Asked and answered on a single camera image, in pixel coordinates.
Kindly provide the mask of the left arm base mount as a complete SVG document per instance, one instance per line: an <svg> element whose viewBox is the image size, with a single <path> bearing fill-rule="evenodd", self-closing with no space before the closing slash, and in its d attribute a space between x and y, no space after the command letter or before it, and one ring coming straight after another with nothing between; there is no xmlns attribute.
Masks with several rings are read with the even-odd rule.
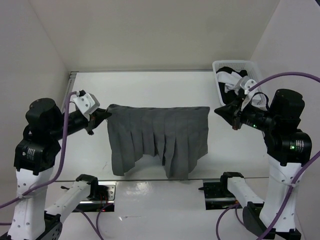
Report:
<svg viewBox="0 0 320 240"><path fill-rule="evenodd" d="M100 181L98 193L94 198L85 197L76 209L85 213L113 212L115 209L116 186L115 181Z"/></svg>

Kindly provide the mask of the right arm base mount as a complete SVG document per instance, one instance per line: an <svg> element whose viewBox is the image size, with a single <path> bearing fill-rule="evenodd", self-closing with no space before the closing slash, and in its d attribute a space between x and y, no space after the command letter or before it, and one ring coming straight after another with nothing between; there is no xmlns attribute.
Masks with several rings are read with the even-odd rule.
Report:
<svg viewBox="0 0 320 240"><path fill-rule="evenodd" d="M217 180L203 180L198 189L204 194L206 210L224 210L237 203L236 197Z"/></svg>

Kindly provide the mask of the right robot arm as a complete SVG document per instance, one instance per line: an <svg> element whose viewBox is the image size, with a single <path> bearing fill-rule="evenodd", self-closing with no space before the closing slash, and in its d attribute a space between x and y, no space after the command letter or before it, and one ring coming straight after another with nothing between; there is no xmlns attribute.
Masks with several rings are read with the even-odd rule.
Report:
<svg viewBox="0 0 320 240"><path fill-rule="evenodd" d="M266 198L261 199L238 172L224 172L219 192L234 195L242 207L245 228L260 240L299 240L302 235L295 225L298 184L312 151L310 136L298 128L305 102L300 93L279 89L266 110L248 104L244 94L233 102L215 109L234 130L247 125L262 132L269 162Z"/></svg>

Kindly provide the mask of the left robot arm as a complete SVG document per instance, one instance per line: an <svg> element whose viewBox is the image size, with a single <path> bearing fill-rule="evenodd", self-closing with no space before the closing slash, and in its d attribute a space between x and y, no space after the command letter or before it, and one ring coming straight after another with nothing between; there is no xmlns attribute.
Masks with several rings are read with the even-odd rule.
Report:
<svg viewBox="0 0 320 240"><path fill-rule="evenodd" d="M25 117L28 124L14 157L17 200L10 229L1 239L57 240L64 221L79 203L85 198L106 199L107 187L99 185L97 177L81 174L56 203L46 208L56 156L64 156L66 151L65 115L53 99L40 98L30 104Z"/></svg>

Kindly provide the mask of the grey pleated skirt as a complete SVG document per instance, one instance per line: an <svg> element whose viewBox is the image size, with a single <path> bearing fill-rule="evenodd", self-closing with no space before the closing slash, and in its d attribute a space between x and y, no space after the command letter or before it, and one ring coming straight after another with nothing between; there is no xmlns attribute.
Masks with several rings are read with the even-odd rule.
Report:
<svg viewBox="0 0 320 240"><path fill-rule="evenodd" d="M158 156L168 179L187 180L208 153L208 106L107 108L112 172L124 176L144 155Z"/></svg>

